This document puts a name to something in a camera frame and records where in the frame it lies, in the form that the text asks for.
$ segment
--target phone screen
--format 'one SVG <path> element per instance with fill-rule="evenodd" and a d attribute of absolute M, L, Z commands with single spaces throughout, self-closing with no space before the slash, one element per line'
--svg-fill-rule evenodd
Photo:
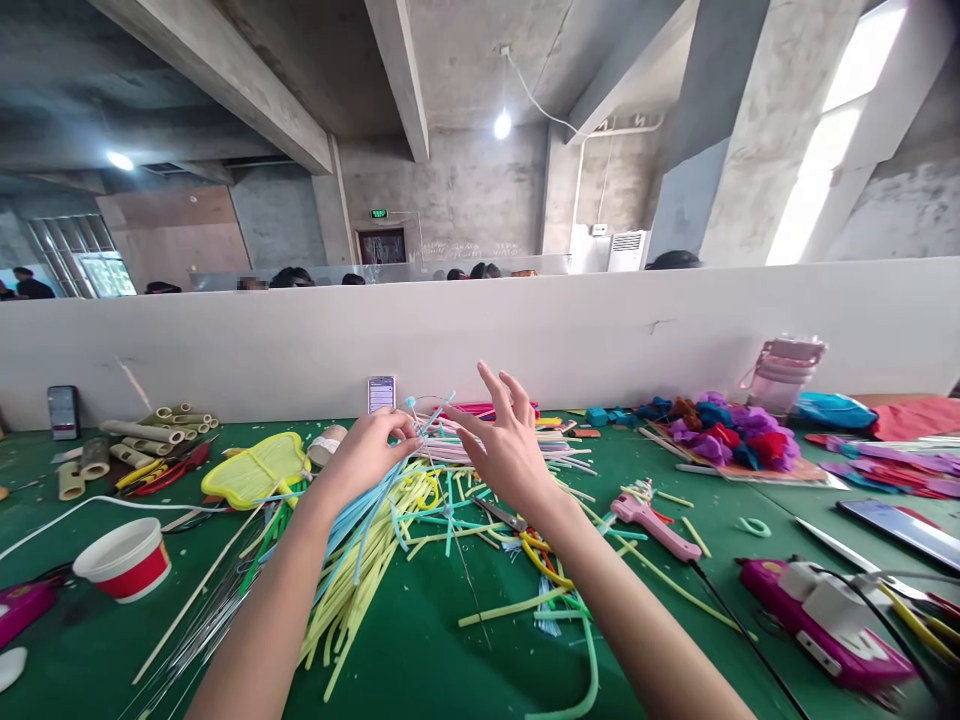
<path fill-rule="evenodd" d="M 840 501 L 837 507 L 960 574 L 960 540 L 952 535 L 878 500 Z"/>

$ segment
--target pink hot glue gun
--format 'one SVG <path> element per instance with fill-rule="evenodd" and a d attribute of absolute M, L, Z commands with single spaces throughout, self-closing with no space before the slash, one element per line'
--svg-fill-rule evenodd
<path fill-rule="evenodd" d="M 638 494 L 649 498 L 651 489 L 647 483 L 634 485 Z M 637 523 L 648 533 L 653 535 L 660 544 L 669 550 L 675 558 L 685 563 L 695 563 L 700 560 L 703 551 L 699 545 L 688 543 L 673 530 L 663 524 L 657 514 L 650 507 L 650 501 L 641 502 L 631 493 L 623 493 L 610 504 L 610 510 L 622 522 Z"/>

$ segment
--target white partition wall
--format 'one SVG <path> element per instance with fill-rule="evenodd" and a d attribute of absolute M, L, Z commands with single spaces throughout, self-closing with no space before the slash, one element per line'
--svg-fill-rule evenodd
<path fill-rule="evenodd" d="M 630 405 L 733 392 L 785 331 L 830 345 L 811 389 L 944 393 L 958 289 L 960 258 L 933 258 L 3 303 L 0 411 L 49 427 L 47 386 L 76 385 L 85 424 L 137 418 L 132 375 L 224 422 L 347 418 L 370 375 L 484 399 L 479 358 L 546 409 Z"/>

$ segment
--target smartphone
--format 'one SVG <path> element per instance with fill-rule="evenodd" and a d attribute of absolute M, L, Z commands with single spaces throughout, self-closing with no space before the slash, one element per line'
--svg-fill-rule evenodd
<path fill-rule="evenodd" d="M 54 440 L 76 440 L 80 437 L 80 410 L 74 385 L 52 385 L 47 388 L 47 408 Z"/>
<path fill-rule="evenodd" d="M 879 500 L 841 500 L 837 507 L 960 575 L 960 540 L 952 535 Z"/>
<path fill-rule="evenodd" d="M 393 375 L 374 375 L 367 379 L 367 412 L 382 407 L 397 406 L 396 378 Z"/>

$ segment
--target window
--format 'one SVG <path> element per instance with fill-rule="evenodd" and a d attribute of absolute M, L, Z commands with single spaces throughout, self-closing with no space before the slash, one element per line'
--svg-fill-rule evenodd
<path fill-rule="evenodd" d="M 67 297 L 137 294 L 99 215 L 41 218 L 27 224 L 35 249 L 47 261 Z"/>

